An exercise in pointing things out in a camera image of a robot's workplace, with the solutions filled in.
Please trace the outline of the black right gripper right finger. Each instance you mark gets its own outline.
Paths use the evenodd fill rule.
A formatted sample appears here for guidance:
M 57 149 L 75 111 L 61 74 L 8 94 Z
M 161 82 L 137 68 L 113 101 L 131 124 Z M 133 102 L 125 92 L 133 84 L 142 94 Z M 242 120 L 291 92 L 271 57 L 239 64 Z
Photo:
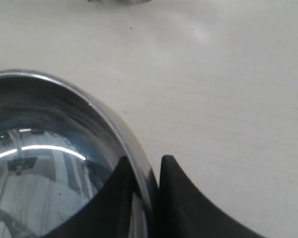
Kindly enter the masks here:
M 161 159 L 155 215 L 161 238 L 260 237 L 201 193 L 172 155 Z

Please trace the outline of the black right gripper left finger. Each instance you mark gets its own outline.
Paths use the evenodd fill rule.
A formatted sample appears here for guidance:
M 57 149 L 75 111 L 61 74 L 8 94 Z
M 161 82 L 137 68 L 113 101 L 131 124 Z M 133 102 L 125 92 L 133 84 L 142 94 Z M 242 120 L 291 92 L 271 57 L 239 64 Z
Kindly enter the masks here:
M 133 169 L 122 157 L 101 190 L 46 238 L 127 238 L 133 200 Z

